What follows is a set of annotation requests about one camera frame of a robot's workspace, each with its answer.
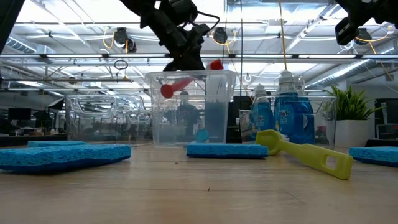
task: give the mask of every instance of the green plant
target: green plant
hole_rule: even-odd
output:
[[[339,90],[337,87],[332,86],[332,92],[328,93],[337,97],[336,116],[338,121],[355,120],[364,121],[369,118],[371,114],[381,108],[369,108],[368,100],[364,94],[365,90],[360,93],[353,91],[352,86],[348,90]]]

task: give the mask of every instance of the yellow plastic utensil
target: yellow plastic utensil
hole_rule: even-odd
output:
[[[351,175],[354,159],[347,154],[311,144],[299,145],[286,142],[278,132],[273,130],[259,131],[256,137],[256,144],[267,146],[268,155],[270,156],[276,155],[283,150],[291,156],[300,159],[303,164],[333,175],[341,180],[348,180]],[[336,160],[336,167],[334,169],[326,165],[328,156]]]

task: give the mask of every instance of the transparent container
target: transparent container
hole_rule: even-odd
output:
[[[176,91],[173,97],[164,98],[160,92],[162,85],[182,78],[194,80],[185,86],[184,92]],[[236,74],[227,70],[148,73],[155,147],[225,143],[228,103],[235,79]]]
[[[151,112],[136,95],[66,97],[68,140],[136,144],[152,141]]]
[[[336,134],[336,103],[337,98],[334,96],[263,96],[267,98],[271,104],[272,114],[274,115],[274,124],[273,127],[276,131],[280,131],[282,134],[283,130],[280,130],[280,126],[277,123],[275,118],[275,108],[279,106],[281,109],[282,105],[292,105],[292,107],[300,107],[302,105],[307,108],[311,108],[312,113],[295,111],[295,116],[291,116],[291,119],[288,119],[287,125],[301,125],[303,124],[302,129],[306,128],[306,131],[302,131],[298,133],[298,135],[306,135],[308,137],[308,132],[311,132],[313,139],[311,142],[316,146],[325,147],[328,149],[335,148],[335,134]],[[313,124],[313,127],[306,127],[306,125]]]

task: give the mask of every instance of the blue dish soap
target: blue dish soap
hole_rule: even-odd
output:
[[[275,98],[275,127],[296,144],[315,143],[313,109],[308,98],[299,97],[293,75],[284,70]]]
[[[255,89],[255,97],[251,106],[250,120],[252,122],[251,139],[256,140],[257,132],[265,130],[275,130],[274,114],[271,110],[271,103],[266,98],[267,92],[261,84]]]

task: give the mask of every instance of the table surface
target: table surface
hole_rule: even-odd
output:
[[[53,176],[0,174],[0,223],[397,223],[398,169],[355,162],[350,180],[281,153],[190,159],[132,150],[116,164]]]

